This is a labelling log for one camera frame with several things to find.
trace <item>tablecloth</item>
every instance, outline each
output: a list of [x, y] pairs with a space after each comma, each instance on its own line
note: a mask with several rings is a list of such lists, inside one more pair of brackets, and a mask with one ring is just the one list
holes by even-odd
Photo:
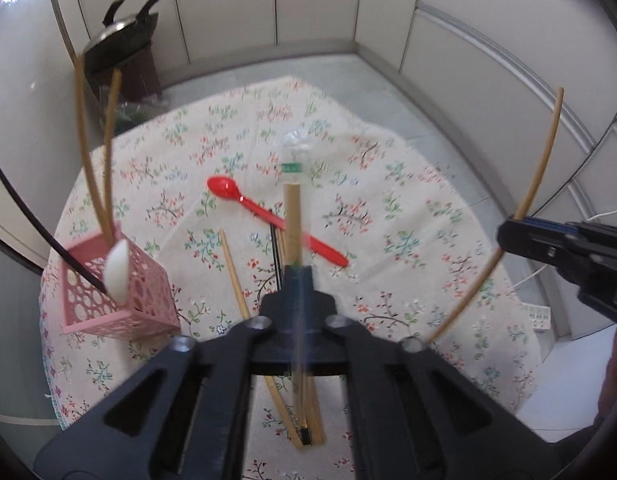
[[[237, 88], [173, 110], [114, 141], [114, 215], [167, 270], [182, 333], [226, 333], [241, 320], [218, 230], [226, 231], [253, 314], [274, 290], [269, 227], [215, 198], [212, 174], [284, 214], [280, 138], [312, 141], [311, 232], [351, 265], [313, 260], [316, 288], [375, 334], [427, 336], [445, 319], [491, 253], [479, 221], [445, 176], [393, 132], [365, 123], [320, 89], [289, 76]], [[103, 150], [92, 153], [102, 172]], [[81, 173], [56, 237], [67, 244], [98, 230]], [[40, 295], [44, 364], [63, 428], [151, 358], [168, 335], [142, 342], [62, 335], [58, 256]], [[443, 357], [511, 411], [534, 388], [539, 343], [499, 267], [436, 345]], [[288, 377], [275, 378], [292, 412]], [[340, 378], [317, 378], [325, 446], [295, 450], [262, 378], [256, 379], [244, 478], [350, 478], [352, 434]]]

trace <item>chopstick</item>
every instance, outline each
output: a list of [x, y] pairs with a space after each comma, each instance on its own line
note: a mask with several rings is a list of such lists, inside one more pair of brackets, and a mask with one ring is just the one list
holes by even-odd
[[275, 226], [271, 224], [271, 246], [272, 246], [272, 263], [275, 268], [275, 282], [277, 290], [282, 290], [282, 261], [280, 260], [280, 252], [278, 250], [277, 235]]
[[[535, 174], [533, 176], [533, 180], [531, 181], [530, 187], [524, 197], [524, 200], [517, 206], [517, 211], [513, 216], [514, 220], [521, 220], [528, 213], [528, 209], [530, 209], [533, 200], [535, 199], [535, 195], [537, 194], [537, 190], [539, 189], [539, 185], [544, 178], [544, 173], [546, 172], [546, 167], [548, 165], [548, 159], [550, 158], [550, 154], [553, 150], [553, 145], [555, 143], [555, 137], [557, 136], [557, 128], [559, 127], [559, 119], [562, 113], [562, 104], [563, 104], [563, 88], [559, 88], [557, 90], [557, 99], [555, 101], [555, 109], [553, 111], [553, 120], [551, 123], [551, 127], [546, 137], [546, 144], [544, 145], [544, 152], [542, 153], [542, 158], [537, 165], [537, 169], [535, 170]], [[439, 338], [444, 332], [448, 330], [448, 327], [453, 324], [453, 322], [459, 317], [459, 315], [464, 312], [468, 304], [475, 297], [479, 289], [482, 287], [483, 283], [488, 279], [488, 277], [493, 273], [497, 264], [504, 256], [504, 250], [501, 247], [498, 247], [491, 258], [486, 263], [486, 266], [478, 276], [478, 278], [473, 282], [471, 288], [468, 289], [464, 297], [457, 304], [454, 310], [450, 313], [450, 316], [435, 330], [432, 336], [428, 339], [428, 343], [433, 343], [435, 339]]]
[[116, 68], [112, 71], [111, 92], [108, 108], [106, 108], [106, 124], [104, 125], [104, 210], [111, 233], [115, 232], [112, 213], [112, 135], [115, 131], [115, 109], [117, 99], [122, 89], [122, 71]]
[[[230, 281], [233, 284], [233, 291], [235, 293], [235, 299], [237, 301], [237, 306], [239, 307], [239, 312], [242, 314], [242, 317], [244, 319], [249, 319], [251, 317], [251, 313], [249, 312], [246, 300], [244, 299], [242, 287], [239, 285], [239, 278], [237, 277], [237, 271], [235, 270], [235, 265], [233, 264], [233, 258], [231, 257], [230, 249], [228, 248], [226, 233], [224, 233], [223, 229], [220, 229], [220, 240], [222, 243], [222, 249], [224, 250], [224, 259], [226, 260], [226, 267], [228, 268]], [[282, 418], [282, 422], [284, 423], [284, 426], [286, 426], [290, 441], [294, 444], [295, 447], [300, 449], [301, 447], [303, 447], [302, 441], [300, 440], [300, 436], [295, 429], [295, 424], [293, 424], [293, 420], [288, 414], [286, 404], [284, 404], [284, 400], [280, 395], [280, 391], [277, 389], [277, 384], [275, 384], [275, 380], [270, 376], [265, 376], [264, 379], [266, 380], [266, 386], [271, 393], [272, 401], [275, 404], [275, 408], [277, 408], [277, 411]]]
[[[303, 259], [302, 245], [302, 210], [301, 187], [299, 184], [285, 184], [284, 202], [286, 206], [286, 230], [280, 231], [280, 247], [284, 265], [301, 266]], [[300, 421], [300, 431], [308, 430], [308, 437], [313, 446], [325, 442], [322, 426], [322, 416], [319, 409], [319, 397], [315, 387], [315, 377], [306, 373], [305, 367], [300, 367], [297, 373], [295, 413]]]
[[75, 70], [75, 86], [76, 86], [76, 116], [77, 116], [77, 137], [79, 138], [79, 151], [84, 165], [84, 176], [88, 192], [91, 194], [95, 216], [102, 229], [102, 235], [109, 247], [115, 244], [114, 237], [111, 231], [111, 225], [106, 221], [106, 212], [102, 206], [100, 194], [95, 183], [95, 175], [93, 174], [93, 166], [91, 164], [91, 155], [88, 152], [88, 142], [86, 140], [86, 126], [84, 124], [84, 58], [77, 58]]

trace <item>person's hand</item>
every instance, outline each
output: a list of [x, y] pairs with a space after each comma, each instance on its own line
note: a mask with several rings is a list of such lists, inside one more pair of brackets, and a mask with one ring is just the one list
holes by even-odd
[[613, 409], [617, 400], [617, 331], [613, 340], [613, 353], [606, 366], [606, 377], [601, 386], [601, 393], [597, 402], [597, 418], [606, 418]]

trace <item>curved bamboo stick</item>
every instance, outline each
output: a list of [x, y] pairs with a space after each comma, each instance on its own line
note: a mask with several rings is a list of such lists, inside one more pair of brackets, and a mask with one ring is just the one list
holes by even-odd
[[91, 164], [91, 154], [88, 152], [88, 142], [86, 140], [86, 125], [84, 124], [84, 58], [77, 58], [75, 68], [75, 99], [76, 99], [76, 116], [77, 116], [77, 137], [79, 137], [79, 151], [84, 165], [84, 176], [88, 192], [91, 194], [95, 216], [102, 228], [102, 234], [109, 247], [115, 245], [115, 239], [112, 234], [111, 225], [106, 221], [106, 212], [102, 206], [102, 200], [97, 190], [95, 183], [95, 175], [93, 174], [93, 165]]
[[[513, 216], [514, 220], [521, 220], [526, 216], [528, 209], [530, 209], [530, 206], [535, 199], [535, 195], [537, 194], [539, 185], [544, 178], [544, 173], [546, 172], [546, 167], [548, 165], [548, 159], [550, 158], [550, 154], [553, 151], [553, 145], [555, 143], [555, 137], [557, 135], [557, 128], [559, 127], [559, 119], [562, 113], [562, 104], [563, 88], [559, 88], [557, 90], [557, 100], [555, 101], [553, 121], [548, 136], [546, 137], [546, 144], [544, 145], [544, 153], [542, 153], [542, 158], [537, 166], [537, 169], [535, 170], [533, 180], [530, 183], [530, 187], [528, 188], [524, 200], [517, 206], [517, 211], [515, 211], [515, 214]], [[488, 263], [486, 263], [486, 266], [484, 267], [482, 272], [473, 282], [471, 288], [468, 289], [466, 294], [464, 294], [464, 297], [450, 313], [450, 316], [448, 316], [447, 319], [445, 319], [444, 322], [439, 327], [437, 327], [437, 330], [435, 330], [431, 337], [429, 337], [429, 344], [433, 343], [435, 339], [438, 339], [442, 334], [444, 334], [444, 332], [448, 330], [448, 328], [455, 322], [455, 320], [460, 316], [460, 314], [464, 312], [468, 304], [473, 300], [479, 289], [482, 287], [483, 283], [493, 273], [493, 270], [495, 270], [495, 267], [503, 258], [504, 254], [504, 250], [501, 247], [498, 247], [495, 250], [491, 258], [488, 260]]]
[[108, 108], [106, 108], [106, 123], [104, 124], [104, 210], [106, 220], [111, 227], [111, 233], [115, 232], [115, 224], [112, 214], [112, 136], [115, 131], [115, 110], [117, 99], [122, 89], [122, 71], [116, 68], [112, 71], [111, 92], [109, 94]]

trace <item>pink mesh container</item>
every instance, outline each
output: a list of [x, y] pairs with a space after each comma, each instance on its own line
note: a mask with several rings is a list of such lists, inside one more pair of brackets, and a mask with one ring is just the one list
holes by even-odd
[[[116, 236], [128, 240], [119, 230]], [[101, 294], [62, 260], [64, 334], [85, 332], [133, 341], [180, 329], [166, 271], [131, 240], [128, 244], [128, 296], [122, 305]], [[102, 278], [109, 247], [101, 232], [79, 240], [67, 250], [95, 276]]]

